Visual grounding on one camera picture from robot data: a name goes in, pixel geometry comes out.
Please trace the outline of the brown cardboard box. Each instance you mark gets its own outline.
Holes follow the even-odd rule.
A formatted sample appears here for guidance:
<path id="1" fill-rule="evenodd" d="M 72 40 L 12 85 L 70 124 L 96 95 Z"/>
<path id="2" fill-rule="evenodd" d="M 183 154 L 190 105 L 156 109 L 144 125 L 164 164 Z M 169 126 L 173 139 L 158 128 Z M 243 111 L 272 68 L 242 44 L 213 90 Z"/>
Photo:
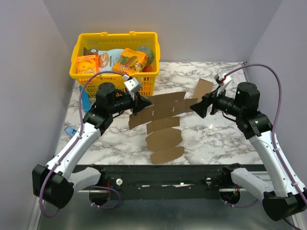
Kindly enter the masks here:
<path id="1" fill-rule="evenodd" d="M 150 96 L 150 106 L 130 115 L 129 129 L 146 124 L 145 141 L 154 164 L 167 163 L 184 154 L 179 115 L 190 112 L 190 106 L 198 101 L 198 98 L 186 99 L 185 95 L 186 92 L 173 92 Z"/>
<path id="2" fill-rule="evenodd" d="M 199 79 L 195 87 L 192 99 L 198 99 L 197 102 L 201 101 L 202 96 L 207 93 L 210 93 L 213 90 L 213 82 Z"/>

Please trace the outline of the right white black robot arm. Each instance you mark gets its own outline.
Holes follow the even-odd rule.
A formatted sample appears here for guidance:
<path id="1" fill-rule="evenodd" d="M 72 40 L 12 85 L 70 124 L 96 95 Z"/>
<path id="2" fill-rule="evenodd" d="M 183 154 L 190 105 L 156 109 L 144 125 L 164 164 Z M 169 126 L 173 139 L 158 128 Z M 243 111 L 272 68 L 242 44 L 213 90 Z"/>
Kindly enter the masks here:
<path id="1" fill-rule="evenodd" d="M 223 168 L 221 183 L 227 188 L 235 184 L 243 187 L 262 203 L 264 211 L 272 220 L 279 221 L 306 210 L 304 198 L 307 188 L 286 162 L 277 138 L 272 133 L 269 118 L 258 110 L 259 99 L 257 86 L 242 82 L 238 84 L 234 98 L 214 90 L 190 108 L 201 118 L 206 117 L 209 106 L 212 107 L 211 115 L 221 111 L 235 117 L 237 127 L 260 156 L 271 184 L 238 163 Z"/>

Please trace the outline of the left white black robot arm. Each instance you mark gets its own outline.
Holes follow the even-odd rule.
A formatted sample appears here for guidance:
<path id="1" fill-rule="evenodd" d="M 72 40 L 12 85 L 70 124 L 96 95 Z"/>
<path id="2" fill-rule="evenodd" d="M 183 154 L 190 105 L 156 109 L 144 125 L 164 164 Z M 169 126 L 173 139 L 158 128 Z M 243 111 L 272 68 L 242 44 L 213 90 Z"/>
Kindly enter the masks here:
<path id="1" fill-rule="evenodd" d="M 102 189 L 106 175 L 97 166 L 73 172 L 75 166 L 112 124 L 114 117 L 126 110 L 136 114 L 151 102 L 140 95 L 142 85 L 135 78 L 124 82 L 125 91 L 116 89 L 107 82 L 98 87 L 96 101 L 82 116 L 81 126 L 68 144 L 46 165 L 37 165 L 32 171 L 33 192 L 39 202 L 47 201 L 53 206 L 64 208 L 75 192 L 93 186 Z"/>

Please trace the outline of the folded brown cardboard box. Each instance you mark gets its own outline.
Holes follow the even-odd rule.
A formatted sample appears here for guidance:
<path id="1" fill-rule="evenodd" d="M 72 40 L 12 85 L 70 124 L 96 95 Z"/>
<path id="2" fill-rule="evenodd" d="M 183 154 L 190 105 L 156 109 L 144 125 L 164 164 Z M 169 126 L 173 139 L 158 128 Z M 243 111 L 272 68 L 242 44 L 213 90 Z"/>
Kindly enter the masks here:
<path id="1" fill-rule="evenodd" d="M 199 79 L 195 87 L 192 99 L 198 99 L 197 102 L 201 101 L 202 96 L 207 93 L 210 93 L 213 90 L 213 82 Z"/>

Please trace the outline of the tall blue box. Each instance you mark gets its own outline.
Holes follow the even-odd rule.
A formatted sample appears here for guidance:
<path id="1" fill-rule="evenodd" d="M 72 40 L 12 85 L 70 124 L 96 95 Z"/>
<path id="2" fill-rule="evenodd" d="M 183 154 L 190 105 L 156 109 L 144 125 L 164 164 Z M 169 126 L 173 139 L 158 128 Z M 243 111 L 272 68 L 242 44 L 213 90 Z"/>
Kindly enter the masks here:
<path id="1" fill-rule="evenodd" d="M 83 110 L 85 113 L 87 113 L 90 109 L 91 109 L 91 103 L 89 100 L 89 96 L 87 94 L 87 92 L 84 90 L 82 93 L 82 86 L 79 86 L 79 90 L 80 90 L 80 96 L 79 96 L 79 114 L 81 115 L 81 107 L 83 107 Z"/>

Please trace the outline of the orange Daddy snack box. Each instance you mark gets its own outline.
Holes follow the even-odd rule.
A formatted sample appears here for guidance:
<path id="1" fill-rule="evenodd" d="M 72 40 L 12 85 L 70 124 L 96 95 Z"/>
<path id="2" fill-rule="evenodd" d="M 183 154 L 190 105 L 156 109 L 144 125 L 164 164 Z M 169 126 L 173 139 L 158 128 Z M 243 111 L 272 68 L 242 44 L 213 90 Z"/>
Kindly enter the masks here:
<path id="1" fill-rule="evenodd" d="M 96 74 L 99 71 L 98 55 L 86 55 L 77 57 L 78 74 Z"/>

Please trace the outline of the small blue flat box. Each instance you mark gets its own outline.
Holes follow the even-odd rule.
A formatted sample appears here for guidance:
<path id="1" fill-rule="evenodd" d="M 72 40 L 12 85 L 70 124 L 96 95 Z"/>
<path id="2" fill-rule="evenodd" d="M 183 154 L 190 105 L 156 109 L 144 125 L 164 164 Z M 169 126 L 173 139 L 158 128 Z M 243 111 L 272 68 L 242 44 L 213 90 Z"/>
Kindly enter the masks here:
<path id="1" fill-rule="evenodd" d="M 77 130 L 74 129 L 72 126 L 66 126 L 64 128 L 65 133 L 70 136 L 71 138 L 77 133 Z"/>

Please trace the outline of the small orange fruit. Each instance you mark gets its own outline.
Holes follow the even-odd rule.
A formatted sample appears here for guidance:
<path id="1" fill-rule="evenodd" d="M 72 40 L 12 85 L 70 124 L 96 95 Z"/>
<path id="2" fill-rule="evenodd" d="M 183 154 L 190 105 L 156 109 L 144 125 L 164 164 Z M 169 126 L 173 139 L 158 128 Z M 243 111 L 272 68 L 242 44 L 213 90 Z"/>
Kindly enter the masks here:
<path id="1" fill-rule="evenodd" d="M 152 72 L 153 71 L 153 67 L 152 67 L 152 65 L 145 66 L 142 71 L 143 72 Z"/>

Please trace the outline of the orange candy bag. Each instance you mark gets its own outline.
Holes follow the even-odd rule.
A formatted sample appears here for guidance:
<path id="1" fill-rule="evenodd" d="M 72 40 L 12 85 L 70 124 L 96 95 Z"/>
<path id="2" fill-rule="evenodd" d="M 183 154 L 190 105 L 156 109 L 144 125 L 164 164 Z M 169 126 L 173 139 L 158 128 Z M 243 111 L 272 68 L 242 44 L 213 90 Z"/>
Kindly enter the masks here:
<path id="1" fill-rule="evenodd" d="M 148 60 L 148 55 L 141 51 L 125 48 L 118 60 L 113 66 L 115 72 L 124 74 L 133 74 L 142 72 Z"/>

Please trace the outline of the green round melon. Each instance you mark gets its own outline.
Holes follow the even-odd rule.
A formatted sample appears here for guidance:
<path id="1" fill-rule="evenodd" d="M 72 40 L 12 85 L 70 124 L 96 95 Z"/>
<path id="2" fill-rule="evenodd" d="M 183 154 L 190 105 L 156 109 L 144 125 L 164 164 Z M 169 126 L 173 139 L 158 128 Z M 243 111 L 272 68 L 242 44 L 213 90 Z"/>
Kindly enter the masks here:
<path id="1" fill-rule="evenodd" d="M 148 56 L 146 66 L 149 66 L 149 65 L 152 64 L 152 62 L 154 61 L 155 56 L 154 56 L 153 51 L 148 46 L 138 46 L 136 48 L 136 50 L 140 51 L 140 52 L 143 52 L 143 53 L 145 53 Z"/>

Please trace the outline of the light blue chips bag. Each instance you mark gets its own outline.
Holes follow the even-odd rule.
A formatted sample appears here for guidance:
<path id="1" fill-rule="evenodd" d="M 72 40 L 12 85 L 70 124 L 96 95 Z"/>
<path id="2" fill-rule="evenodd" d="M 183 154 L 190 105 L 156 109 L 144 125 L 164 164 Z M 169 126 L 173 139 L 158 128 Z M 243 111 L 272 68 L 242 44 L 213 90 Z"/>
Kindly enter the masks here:
<path id="1" fill-rule="evenodd" d="M 113 66 L 119 61 L 121 53 L 124 49 L 98 50 L 98 49 L 83 49 L 84 55 L 97 55 L 98 57 L 98 72 L 112 71 Z"/>

